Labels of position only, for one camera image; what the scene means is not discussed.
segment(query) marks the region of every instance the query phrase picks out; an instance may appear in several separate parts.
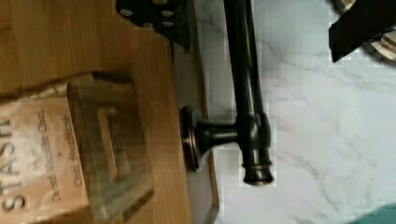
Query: marble countertop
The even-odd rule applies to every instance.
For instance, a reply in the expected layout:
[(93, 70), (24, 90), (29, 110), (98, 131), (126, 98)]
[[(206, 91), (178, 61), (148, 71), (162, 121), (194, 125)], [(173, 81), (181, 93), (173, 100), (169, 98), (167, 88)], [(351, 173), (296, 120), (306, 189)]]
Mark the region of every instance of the marble countertop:
[[(243, 183), (236, 144), (215, 155), (225, 224), (345, 224), (396, 202), (396, 69), (358, 49), (332, 63), (327, 0), (252, 1), (276, 181)], [(209, 117), (232, 120), (221, 0), (195, 0)]]

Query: wooden surface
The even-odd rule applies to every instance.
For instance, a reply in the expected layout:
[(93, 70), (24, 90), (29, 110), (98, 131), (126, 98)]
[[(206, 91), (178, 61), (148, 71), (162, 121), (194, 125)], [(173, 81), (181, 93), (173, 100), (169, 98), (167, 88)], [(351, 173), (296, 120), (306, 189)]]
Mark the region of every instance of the wooden surface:
[(0, 95), (89, 71), (130, 74), (155, 195), (128, 223), (189, 224), (169, 42), (114, 7), (107, 0), (0, 0)]

